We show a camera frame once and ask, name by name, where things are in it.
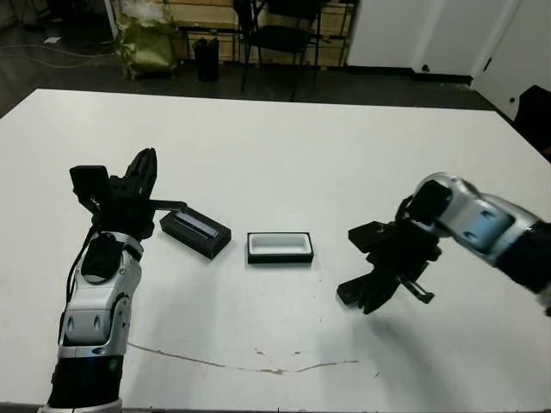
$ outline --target green bag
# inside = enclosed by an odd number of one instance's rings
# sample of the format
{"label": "green bag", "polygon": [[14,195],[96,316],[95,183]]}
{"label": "green bag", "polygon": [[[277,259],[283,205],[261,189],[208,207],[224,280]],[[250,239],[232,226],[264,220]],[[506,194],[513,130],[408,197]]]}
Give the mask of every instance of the green bag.
{"label": "green bag", "polygon": [[[154,4],[154,7],[166,7]],[[165,22],[137,17],[119,9],[115,39],[115,50],[121,59],[126,77],[134,80],[149,73],[170,73],[176,69],[176,54],[172,37],[177,34],[176,24],[171,18]]]}

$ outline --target cable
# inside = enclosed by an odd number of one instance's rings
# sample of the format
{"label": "cable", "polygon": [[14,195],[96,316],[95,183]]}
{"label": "cable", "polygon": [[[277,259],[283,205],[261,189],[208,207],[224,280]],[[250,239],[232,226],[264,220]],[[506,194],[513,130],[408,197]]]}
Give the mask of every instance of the cable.
{"label": "cable", "polygon": [[78,67],[86,66],[90,63],[90,61],[86,61],[84,63],[79,63],[78,65],[54,65],[52,63],[45,62],[44,60],[31,58],[30,56],[25,55],[18,55],[18,54],[0,54],[0,58],[16,58],[16,59],[29,59],[33,60],[36,63],[39,63],[44,66],[52,67],[53,69],[76,69]]}
{"label": "cable", "polygon": [[75,261],[71,265],[71,269],[69,270],[69,275],[67,276],[67,284],[65,286],[65,307],[67,307],[67,304],[69,304],[69,300],[71,299],[72,292],[75,288],[75,267],[80,261],[80,258],[83,256],[84,250],[86,250],[86,247],[90,243],[90,240],[94,233],[96,233],[96,227],[92,225],[88,230],[88,234],[86,234],[86,238],[84,239],[82,248],[78,252],[77,258],[75,258]]}
{"label": "cable", "polygon": [[80,54],[80,53],[67,52],[65,50],[56,49],[55,47],[48,47],[48,46],[43,46],[43,45],[7,45],[7,46],[0,46],[0,49],[13,49],[13,48],[17,48],[17,47],[37,47],[39,49],[46,49],[46,50],[49,50],[49,51],[52,51],[52,52],[67,54],[69,56],[74,56],[76,58],[94,59],[94,58],[105,58],[107,56],[113,56],[114,55],[114,53],[110,53],[110,54]]}

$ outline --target floor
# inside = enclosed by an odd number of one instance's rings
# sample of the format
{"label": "floor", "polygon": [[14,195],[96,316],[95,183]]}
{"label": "floor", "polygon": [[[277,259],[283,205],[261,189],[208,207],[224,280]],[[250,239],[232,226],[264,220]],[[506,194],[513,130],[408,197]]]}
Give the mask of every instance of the floor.
{"label": "floor", "polygon": [[[44,40],[51,36],[60,36],[61,40],[45,45]],[[237,64],[221,65],[220,80],[215,83],[200,82],[192,63],[182,65],[177,77],[130,81],[123,77],[116,56],[96,57],[113,52],[111,40],[107,18],[101,15],[76,27],[28,31],[14,25],[0,30],[0,117],[37,88],[288,101],[296,76],[299,76],[297,102],[494,110],[492,104],[462,83],[353,74],[344,69],[320,71],[314,84],[310,71],[251,67],[243,93],[239,88],[243,67]],[[13,45],[50,46],[92,57]]]}

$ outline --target black chair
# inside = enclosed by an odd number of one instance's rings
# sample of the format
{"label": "black chair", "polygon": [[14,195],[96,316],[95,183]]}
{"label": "black chair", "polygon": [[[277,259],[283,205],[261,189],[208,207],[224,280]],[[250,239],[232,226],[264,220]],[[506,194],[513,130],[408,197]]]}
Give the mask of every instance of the black chair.
{"label": "black chair", "polygon": [[[296,18],[294,28],[286,26],[267,25],[258,26],[258,15],[265,5],[268,5],[268,12],[273,15],[284,15]],[[318,72],[319,56],[319,27],[321,20],[321,2],[319,0],[263,0],[260,6],[256,0],[233,0],[233,9],[238,15],[239,26],[245,41],[245,69],[241,79],[241,90],[245,90],[245,81],[247,78],[247,69],[249,59],[251,58],[252,47],[258,48],[258,63],[262,65],[261,49],[270,49],[278,52],[287,52],[293,54],[293,65],[296,55],[300,54],[299,68],[302,67],[306,49],[314,34],[311,30],[299,28],[300,21],[310,22],[310,28],[313,21],[318,18],[317,31],[315,33],[316,49],[315,61],[313,67],[314,82]],[[295,83],[291,100],[296,93],[297,83]]]}
{"label": "black chair", "polygon": [[513,126],[539,152],[551,148],[551,92],[537,85],[525,90]]}

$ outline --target white wall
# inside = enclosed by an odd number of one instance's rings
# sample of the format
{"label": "white wall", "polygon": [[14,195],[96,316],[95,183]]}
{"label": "white wall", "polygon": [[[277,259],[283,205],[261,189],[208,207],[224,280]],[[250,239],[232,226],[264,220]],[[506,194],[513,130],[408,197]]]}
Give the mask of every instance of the white wall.
{"label": "white wall", "polygon": [[433,0],[361,0],[348,65],[409,67]]}
{"label": "white wall", "polygon": [[348,65],[475,76],[519,0],[362,0]]}
{"label": "white wall", "polygon": [[523,0],[492,62],[473,87],[511,119],[518,97],[533,84],[551,90],[551,2]]}

